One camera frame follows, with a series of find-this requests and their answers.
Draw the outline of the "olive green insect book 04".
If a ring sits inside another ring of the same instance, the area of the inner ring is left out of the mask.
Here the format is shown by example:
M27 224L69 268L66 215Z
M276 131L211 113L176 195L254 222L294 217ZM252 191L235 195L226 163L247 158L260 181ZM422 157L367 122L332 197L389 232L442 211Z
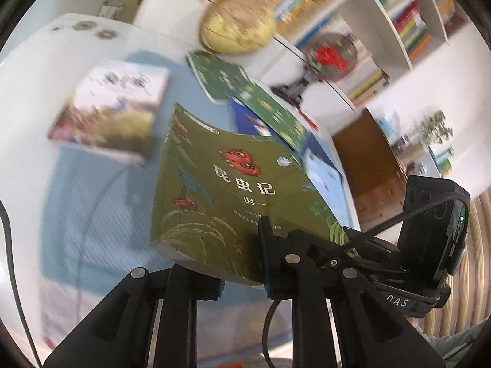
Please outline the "olive green insect book 04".
M281 238L302 229L335 245L348 241L283 144L215 128L175 104L153 203L153 247L200 273L255 286L263 216Z

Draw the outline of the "tan cover rabbit book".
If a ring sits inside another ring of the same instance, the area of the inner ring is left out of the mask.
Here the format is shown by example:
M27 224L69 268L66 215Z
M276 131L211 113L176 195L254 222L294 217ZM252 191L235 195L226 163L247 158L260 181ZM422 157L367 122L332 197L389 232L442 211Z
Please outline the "tan cover rabbit book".
M166 67L121 60L98 62L66 99L48 139L142 165L170 79Z

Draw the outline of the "dark blue Aesop fables book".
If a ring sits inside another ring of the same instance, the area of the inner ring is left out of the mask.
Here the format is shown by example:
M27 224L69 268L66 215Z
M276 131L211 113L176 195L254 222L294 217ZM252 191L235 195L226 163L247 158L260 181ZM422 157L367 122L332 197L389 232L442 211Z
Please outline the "dark blue Aesop fables book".
M272 136L270 127L242 102L232 98L229 108L232 127L236 133L247 136Z

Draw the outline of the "green insect book 03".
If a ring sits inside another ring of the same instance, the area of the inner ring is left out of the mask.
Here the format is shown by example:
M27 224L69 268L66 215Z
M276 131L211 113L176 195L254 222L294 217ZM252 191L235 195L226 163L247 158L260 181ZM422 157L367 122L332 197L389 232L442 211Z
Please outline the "green insect book 03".
M303 150L310 132L301 121L260 86L257 84L246 86L236 99L256 114L292 150L297 153Z

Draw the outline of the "brown wooden cabinet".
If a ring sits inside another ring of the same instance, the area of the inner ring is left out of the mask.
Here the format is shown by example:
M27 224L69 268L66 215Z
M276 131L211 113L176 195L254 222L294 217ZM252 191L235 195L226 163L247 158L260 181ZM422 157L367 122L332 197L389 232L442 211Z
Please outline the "brown wooden cabinet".
M372 114L333 136L362 230L371 229L401 213L407 177Z

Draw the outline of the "blue quilted table mat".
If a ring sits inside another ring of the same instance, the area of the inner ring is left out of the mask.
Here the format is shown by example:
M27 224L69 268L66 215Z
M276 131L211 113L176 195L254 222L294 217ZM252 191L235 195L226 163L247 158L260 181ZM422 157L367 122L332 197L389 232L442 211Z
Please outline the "blue quilted table mat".
M135 267L169 261L150 242L160 148L143 166L64 148L42 219L42 339L57 346ZM256 353L270 303L263 290L227 283L198 307L198 360Z

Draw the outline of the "light blue red-edged book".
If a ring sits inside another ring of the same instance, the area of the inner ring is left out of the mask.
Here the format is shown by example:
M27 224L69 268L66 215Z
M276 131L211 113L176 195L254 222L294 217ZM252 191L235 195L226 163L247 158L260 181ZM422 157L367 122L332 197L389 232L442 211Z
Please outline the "light blue red-edged book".
M319 158L307 150L303 158L307 177L342 226L351 227L352 217L345 195L343 177L329 159Z

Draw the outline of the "royal blue book underneath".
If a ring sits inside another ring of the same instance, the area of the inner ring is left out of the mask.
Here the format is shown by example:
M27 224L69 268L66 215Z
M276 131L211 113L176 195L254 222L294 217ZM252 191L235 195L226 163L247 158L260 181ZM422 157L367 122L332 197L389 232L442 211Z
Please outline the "royal blue book underneath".
M342 174L313 133L310 133L302 144L300 157L305 173L332 174L335 178L342 178Z

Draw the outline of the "red flower round fan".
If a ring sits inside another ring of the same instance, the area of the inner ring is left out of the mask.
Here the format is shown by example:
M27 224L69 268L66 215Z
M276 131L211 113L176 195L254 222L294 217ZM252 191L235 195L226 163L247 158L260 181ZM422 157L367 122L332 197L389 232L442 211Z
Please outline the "red flower round fan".
M307 68L324 81L338 81L351 73L358 62L354 42L341 33L314 38L305 48Z

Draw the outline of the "white bookshelf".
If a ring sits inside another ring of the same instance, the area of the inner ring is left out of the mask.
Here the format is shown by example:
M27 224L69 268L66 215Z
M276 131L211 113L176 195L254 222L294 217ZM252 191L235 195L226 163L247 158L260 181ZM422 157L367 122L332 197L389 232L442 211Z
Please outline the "white bookshelf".
M201 44L199 25L215 0L142 0L134 19L141 28ZM437 51L468 19L454 0L267 0L276 12L277 33L258 52L233 57L267 84L289 81L305 65L304 49L325 33L351 33L362 49L362 68L343 85L328 83L335 93L330 108L352 113L382 86L397 81ZM368 74L380 71L381 85L371 87Z

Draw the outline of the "dark green book by globe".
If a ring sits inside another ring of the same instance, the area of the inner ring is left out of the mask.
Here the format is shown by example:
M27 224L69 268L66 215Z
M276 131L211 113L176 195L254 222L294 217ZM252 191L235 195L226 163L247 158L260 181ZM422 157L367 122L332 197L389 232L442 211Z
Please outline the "dark green book by globe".
M192 69L201 90L215 103L227 103L232 97L253 86L244 69L221 60L209 52L189 52L186 61Z

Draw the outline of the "yellow desk globe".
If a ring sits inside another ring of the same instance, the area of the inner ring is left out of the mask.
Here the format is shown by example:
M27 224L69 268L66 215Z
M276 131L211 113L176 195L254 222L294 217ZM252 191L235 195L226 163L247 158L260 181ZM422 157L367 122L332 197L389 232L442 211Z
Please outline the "yellow desk globe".
M201 16L198 36L215 54L244 55L264 48L276 33L276 17L265 0L215 0Z

